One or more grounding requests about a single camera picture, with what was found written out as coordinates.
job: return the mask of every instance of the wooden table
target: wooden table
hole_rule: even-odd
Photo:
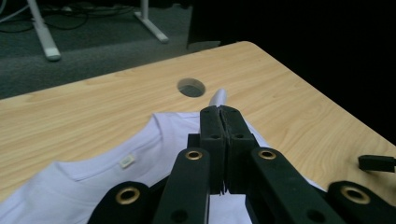
[[[187,77],[204,83],[203,96],[178,91]],[[356,182],[396,205],[395,174],[358,168],[360,155],[396,157],[396,147],[248,42],[0,101],[0,201],[52,161],[104,153],[153,112],[199,111],[219,88],[302,175],[325,189]]]

